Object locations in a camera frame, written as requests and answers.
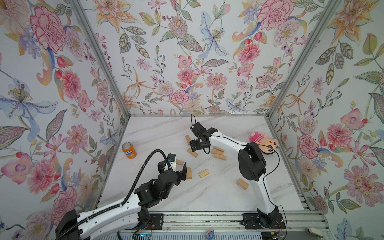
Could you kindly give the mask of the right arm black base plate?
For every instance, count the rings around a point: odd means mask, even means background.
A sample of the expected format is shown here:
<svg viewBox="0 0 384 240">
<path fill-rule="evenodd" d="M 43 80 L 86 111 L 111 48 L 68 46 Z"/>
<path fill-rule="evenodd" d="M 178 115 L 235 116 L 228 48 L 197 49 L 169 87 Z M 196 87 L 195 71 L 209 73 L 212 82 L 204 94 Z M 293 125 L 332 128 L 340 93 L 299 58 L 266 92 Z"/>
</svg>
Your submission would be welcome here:
<svg viewBox="0 0 384 240">
<path fill-rule="evenodd" d="M 285 230 L 285 219 L 281 214 L 267 216 L 258 213 L 244 213 L 243 225 L 246 230 Z"/>
</svg>

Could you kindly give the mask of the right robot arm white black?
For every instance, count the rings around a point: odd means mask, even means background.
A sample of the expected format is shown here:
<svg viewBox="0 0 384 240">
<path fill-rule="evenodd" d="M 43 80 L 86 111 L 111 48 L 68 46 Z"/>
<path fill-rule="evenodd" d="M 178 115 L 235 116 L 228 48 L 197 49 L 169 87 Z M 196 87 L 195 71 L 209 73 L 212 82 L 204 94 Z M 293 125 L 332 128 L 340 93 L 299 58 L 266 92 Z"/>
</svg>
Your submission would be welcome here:
<svg viewBox="0 0 384 240">
<path fill-rule="evenodd" d="M 267 162 L 259 145 L 254 142 L 244 143 L 232 139 L 215 128 L 206 129 L 196 122 L 190 127 L 196 139 L 190 141 L 193 152 L 205 150 L 211 146 L 234 151 L 238 156 L 241 175 L 250 181 L 257 202 L 257 217 L 264 229 L 270 229 L 282 219 L 279 207 L 271 199 L 270 190 L 266 182 Z"/>
</svg>

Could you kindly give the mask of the wood block of trio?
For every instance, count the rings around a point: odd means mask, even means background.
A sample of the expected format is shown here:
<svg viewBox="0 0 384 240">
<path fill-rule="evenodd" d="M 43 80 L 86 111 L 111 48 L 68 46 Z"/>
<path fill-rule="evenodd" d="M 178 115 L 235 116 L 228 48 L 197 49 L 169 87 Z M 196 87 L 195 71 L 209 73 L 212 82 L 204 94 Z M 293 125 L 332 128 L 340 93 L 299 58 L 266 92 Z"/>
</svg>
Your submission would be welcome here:
<svg viewBox="0 0 384 240">
<path fill-rule="evenodd" d="M 223 155 L 223 154 L 224 154 L 223 152 L 218 151 L 218 150 L 215 150 L 215 149 L 212 149 L 212 150 L 210 151 L 210 153 L 211 153 L 211 154 L 214 154 L 214 155 Z"/>
<path fill-rule="evenodd" d="M 227 157 L 226 157 L 225 155 L 220 155 L 220 154 L 215 154 L 215 158 L 216 158 L 216 159 L 223 160 L 223 161 L 226 161 L 226 160 L 227 160 Z"/>
<path fill-rule="evenodd" d="M 223 149 L 221 149 L 221 148 L 219 148 L 219 147 L 213 147 L 214 148 L 214 150 L 217 150 L 217 151 L 220 151 L 220 152 L 224 152 L 225 150 L 223 150 Z"/>
</svg>

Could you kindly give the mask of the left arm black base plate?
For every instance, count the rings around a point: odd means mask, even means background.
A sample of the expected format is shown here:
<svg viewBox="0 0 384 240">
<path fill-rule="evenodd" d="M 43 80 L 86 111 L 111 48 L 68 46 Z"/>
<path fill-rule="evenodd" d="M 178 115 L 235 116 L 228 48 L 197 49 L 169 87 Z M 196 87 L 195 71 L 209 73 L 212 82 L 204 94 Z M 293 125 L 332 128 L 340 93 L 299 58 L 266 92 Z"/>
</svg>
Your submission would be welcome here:
<svg viewBox="0 0 384 240">
<path fill-rule="evenodd" d="M 139 215 L 138 224 L 133 230 L 162 230 L 164 223 L 164 214 L 144 214 Z"/>
</svg>

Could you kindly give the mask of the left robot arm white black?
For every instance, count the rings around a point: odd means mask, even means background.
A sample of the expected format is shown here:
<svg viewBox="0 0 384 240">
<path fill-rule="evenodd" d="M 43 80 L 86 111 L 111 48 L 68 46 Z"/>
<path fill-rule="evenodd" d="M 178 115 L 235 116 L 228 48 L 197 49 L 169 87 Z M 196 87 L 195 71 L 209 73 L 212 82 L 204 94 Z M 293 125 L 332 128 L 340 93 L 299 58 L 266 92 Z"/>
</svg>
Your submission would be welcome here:
<svg viewBox="0 0 384 240">
<path fill-rule="evenodd" d="M 157 179 L 140 185 L 126 203 L 116 201 L 93 210 L 77 214 L 67 212 L 56 229 L 57 240 L 99 240 L 121 230 L 143 229 L 151 220 L 149 208 L 168 198 L 173 186 L 187 178 L 187 164 L 174 171 L 179 161 L 159 174 Z"/>
</svg>

